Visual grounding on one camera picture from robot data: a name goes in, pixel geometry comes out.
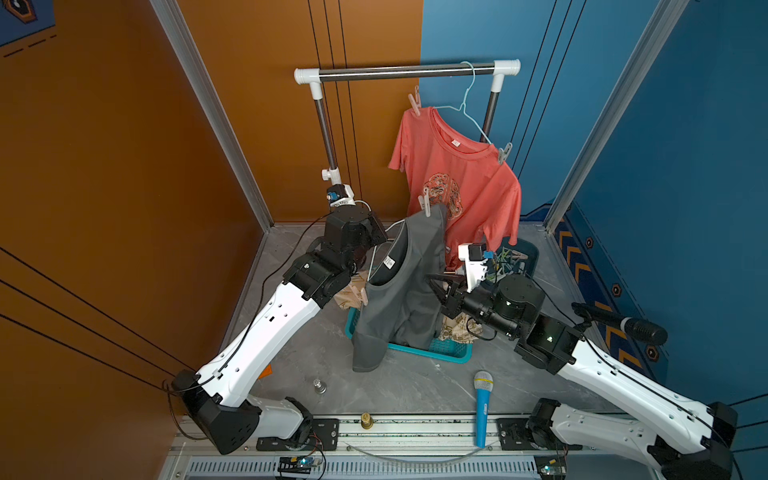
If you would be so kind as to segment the grey clothespin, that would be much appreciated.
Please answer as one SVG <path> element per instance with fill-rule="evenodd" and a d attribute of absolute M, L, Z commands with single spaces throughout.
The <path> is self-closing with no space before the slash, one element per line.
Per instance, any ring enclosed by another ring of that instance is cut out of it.
<path fill-rule="evenodd" d="M 514 147 L 513 143 L 512 142 L 508 142 L 503 148 L 498 150 L 498 164 L 499 165 L 503 165 L 503 164 L 505 164 L 507 162 L 510 154 L 512 153 L 513 147 Z"/>

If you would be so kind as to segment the grey garment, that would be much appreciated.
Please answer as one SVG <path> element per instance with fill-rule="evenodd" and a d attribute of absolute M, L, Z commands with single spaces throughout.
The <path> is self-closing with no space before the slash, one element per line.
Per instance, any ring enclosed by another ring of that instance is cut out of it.
<path fill-rule="evenodd" d="M 352 336 L 352 369 L 367 373 L 382 363 L 388 347 L 398 344 L 426 350 L 442 325 L 441 304 L 428 276 L 446 266 L 447 208 L 431 207 L 406 218 L 387 255 L 366 284 Z"/>

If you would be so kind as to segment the white clothespin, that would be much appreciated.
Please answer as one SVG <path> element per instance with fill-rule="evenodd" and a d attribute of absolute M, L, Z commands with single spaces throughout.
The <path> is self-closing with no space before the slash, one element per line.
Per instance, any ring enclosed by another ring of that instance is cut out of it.
<path fill-rule="evenodd" d="M 428 187 L 424 187 L 422 189 L 421 194 L 417 196 L 417 199 L 418 199 L 421 211 L 424 213 L 424 215 L 427 218 L 429 218 L 431 216 L 430 189 Z"/>

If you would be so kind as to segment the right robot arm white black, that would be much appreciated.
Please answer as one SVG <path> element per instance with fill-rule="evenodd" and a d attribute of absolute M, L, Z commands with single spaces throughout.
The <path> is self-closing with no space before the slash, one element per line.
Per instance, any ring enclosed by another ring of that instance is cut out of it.
<path fill-rule="evenodd" d="M 629 336 L 664 342 L 658 325 L 621 317 L 583 303 L 575 326 L 547 316 L 545 292 L 524 275 L 504 278 L 493 289 L 470 287 L 457 275 L 430 274 L 442 312 L 465 313 L 515 341 L 516 353 L 533 367 L 578 384 L 625 412 L 625 417 L 584 412 L 541 399 L 529 417 L 530 441 L 540 448 L 595 447 L 642 463 L 666 479 L 731 479 L 742 475 L 731 450 L 738 415 L 722 403 L 686 398 L 622 365 L 586 335 L 593 321 Z"/>

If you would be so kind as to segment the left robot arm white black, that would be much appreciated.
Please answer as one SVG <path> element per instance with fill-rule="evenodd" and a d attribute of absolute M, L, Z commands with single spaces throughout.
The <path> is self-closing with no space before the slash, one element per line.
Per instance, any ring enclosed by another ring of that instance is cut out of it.
<path fill-rule="evenodd" d="M 248 326 L 200 369 L 179 372 L 168 389 L 222 455 L 252 438 L 302 446 L 310 436 L 313 416 L 298 400 L 259 398 L 251 390 L 288 340 L 350 283 L 368 251 L 387 239 L 378 216 L 360 204 L 336 207 L 323 220 L 323 235 L 293 259 Z"/>

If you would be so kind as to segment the white wire hanger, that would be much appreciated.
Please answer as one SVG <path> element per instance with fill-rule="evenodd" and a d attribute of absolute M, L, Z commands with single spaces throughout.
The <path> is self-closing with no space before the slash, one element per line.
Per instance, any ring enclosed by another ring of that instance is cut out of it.
<path fill-rule="evenodd" d="M 364 200 L 355 200 L 354 202 L 355 202 L 355 203 L 361 203 L 361 204 L 365 205 L 365 206 L 366 206 L 366 207 L 367 207 L 367 208 L 368 208 L 368 209 L 369 209 L 371 212 L 373 212 L 373 210 L 372 210 L 371 206 L 370 206 L 370 205 L 369 205 L 369 204 L 368 204 L 366 201 L 364 201 Z M 394 223 L 391 223 L 389 226 L 387 226 L 387 227 L 384 229 L 384 232 L 388 234 L 388 232 L 389 232 L 389 231 L 390 231 L 392 228 L 394 228 L 395 226 L 397 226 L 397 225 L 399 225 L 399 224 L 402 224 L 404 221 L 405 221 L 405 219 L 401 219 L 401 220 L 395 221 Z M 384 245 L 384 244 L 385 244 L 385 243 L 387 243 L 387 242 L 391 242 L 391 241 L 393 241 L 393 240 L 392 240 L 392 239 L 391 239 L 389 236 L 387 236 L 387 239 L 386 239 L 386 240 L 384 240 L 384 242 L 383 242 L 383 243 L 380 243 L 380 244 L 378 244 L 378 245 L 375 245 L 375 246 L 373 247 L 372 253 L 371 253 L 371 255 L 370 255 L 370 265 L 369 265 L 369 268 L 368 268 L 368 270 L 367 270 L 367 274 L 366 274 L 366 275 L 367 275 L 367 276 L 366 276 L 366 282 L 370 281 L 370 277 L 371 277 L 371 274 L 372 274 L 372 273 L 373 273 L 373 271 L 374 271 L 374 261 L 375 261 L 375 257 L 376 257 L 376 253 L 377 253 L 377 249 L 378 249 L 378 247 L 379 247 L 379 246 L 382 246 L 382 245 Z"/>

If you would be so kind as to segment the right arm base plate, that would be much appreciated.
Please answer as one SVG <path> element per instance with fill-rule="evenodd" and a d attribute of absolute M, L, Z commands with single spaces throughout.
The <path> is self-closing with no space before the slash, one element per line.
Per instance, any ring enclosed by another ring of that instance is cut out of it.
<path fill-rule="evenodd" d="M 495 421 L 503 451 L 583 450 L 579 444 L 566 444 L 555 436 L 552 421 L 504 417 Z"/>

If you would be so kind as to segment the red t-shirt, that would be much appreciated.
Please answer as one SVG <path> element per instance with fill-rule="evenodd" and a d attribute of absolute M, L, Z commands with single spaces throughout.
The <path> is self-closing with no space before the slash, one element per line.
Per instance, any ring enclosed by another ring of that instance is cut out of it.
<path fill-rule="evenodd" d="M 471 140 L 450 127 L 434 107 L 419 113 L 408 109 L 402 116 L 389 168 L 406 175 L 408 214 L 421 210 L 418 197 L 423 194 L 431 205 L 446 207 L 449 270 L 461 265 L 460 244 L 485 243 L 495 251 L 504 240 L 517 243 L 522 189 L 498 156 L 495 146 Z"/>

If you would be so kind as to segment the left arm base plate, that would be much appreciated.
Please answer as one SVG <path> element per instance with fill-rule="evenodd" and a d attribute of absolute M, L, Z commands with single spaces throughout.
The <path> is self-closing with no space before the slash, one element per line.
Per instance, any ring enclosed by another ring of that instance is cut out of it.
<path fill-rule="evenodd" d="M 256 450 L 260 452 L 310 451 L 315 448 L 325 452 L 335 451 L 338 447 L 340 420 L 338 418 L 319 418 L 312 421 L 306 440 L 282 440 L 276 437 L 259 438 Z"/>

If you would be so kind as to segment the light green wire hanger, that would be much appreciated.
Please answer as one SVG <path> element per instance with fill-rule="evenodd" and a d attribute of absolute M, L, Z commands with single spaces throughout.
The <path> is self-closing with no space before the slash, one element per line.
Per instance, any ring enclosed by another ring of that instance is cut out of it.
<path fill-rule="evenodd" d="M 471 80 L 470 84 L 467 86 L 467 88 L 464 91 L 461 103 L 458 106 L 452 106 L 452 105 L 434 106 L 434 109 L 435 110 L 445 110 L 445 109 L 448 109 L 448 110 L 452 110 L 452 111 L 461 113 L 480 132 L 480 141 L 483 141 L 486 144 L 491 144 L 492 141 L 490 140 L 488 135 L 485 133 L 485 130 L 483 129 L 483 127 L 474 119 L 474 117 L 472 115 L 470 115 L 467 112 L 468 97 L 469 97 L 469 94 L 470 94 L 474 84 L 475 84 L 476 77 L 477 77 L 476 69 L 475 69 L 474 65 L 470 61 L 467 61 L 467 60 L 461 61 L 460 64 L 468 66 L 470 68 L 470 72 L 471 72 L 471 75 L 472 75 L 472 80 Z"/>

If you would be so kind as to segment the pink clothespin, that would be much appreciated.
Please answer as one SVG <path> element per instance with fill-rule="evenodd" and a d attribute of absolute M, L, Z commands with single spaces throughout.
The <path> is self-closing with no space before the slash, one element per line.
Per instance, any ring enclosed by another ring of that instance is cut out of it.
<path fill-rule="evenodd" d="M 409 93 L 407 98 L 409 100 L 412 112 L 416 117 L 419 117 L 421 115 L 421 110 L 422 110 L 420 87 L 416 85 L 414 87 L 413 92 Z"/>

